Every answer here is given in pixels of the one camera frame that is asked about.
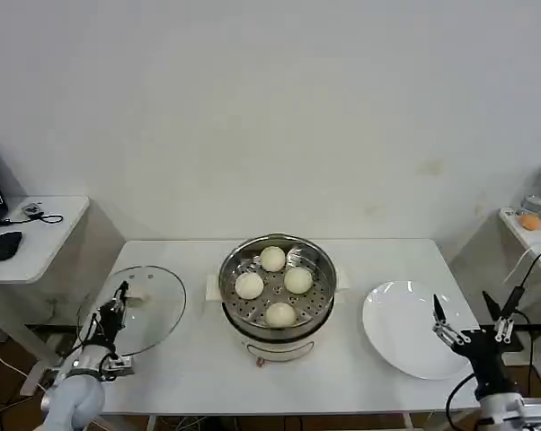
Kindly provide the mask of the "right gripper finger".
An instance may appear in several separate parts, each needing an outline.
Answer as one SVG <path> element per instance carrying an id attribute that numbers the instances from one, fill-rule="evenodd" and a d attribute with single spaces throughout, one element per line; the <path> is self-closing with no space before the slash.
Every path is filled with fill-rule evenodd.
<path id="1" fill-rule="evenodd" d="M 446 314 L 442 308 L 439 298 L 433 296 L 433 332 L 437 337 L 448 347 L 455 345 L 462 346 L 464 344 L 464 338 L 460 333 L 454 330 L 447 322 Z"/>
<path id="2" fill-rule="evenodd" d="M 500 306 L 486 291 L 482 291 L 482 295 L 488 313 L 494 322 L 495 341 L 498 343 L 509 344 L 514 327 L 514 320 L 511 317 L 514 308 L 511 300 L 508 300 L 503 306 Z"/>

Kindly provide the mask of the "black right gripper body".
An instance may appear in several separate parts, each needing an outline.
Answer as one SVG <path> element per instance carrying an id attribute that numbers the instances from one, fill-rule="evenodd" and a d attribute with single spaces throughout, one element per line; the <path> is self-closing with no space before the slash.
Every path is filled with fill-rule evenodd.
<path id="1" fill-rule="evenodd" d="M 502 361 L 504 346 L 495 340 L 490 330 L 463 330 L 464 337 L 456 341 L 451 350 L 465 357 L 471 364 L 477 387 L 477 400 L 496 394 L 517 393 L 518 387 L 511 379 Z"/>

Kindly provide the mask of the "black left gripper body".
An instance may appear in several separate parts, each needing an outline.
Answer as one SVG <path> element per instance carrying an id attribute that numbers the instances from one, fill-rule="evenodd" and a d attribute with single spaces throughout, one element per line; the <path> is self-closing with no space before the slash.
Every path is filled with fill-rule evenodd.
<path id="1" fill-rule="evenodd" d="M 94 315 L 94 332 L 86 340 L 87 346 L 100 346 L 115 349 L 118 333 L 124 328 L 123 314 L 114 314 L 110 310 L 110 301 L 98 308 Z"/>

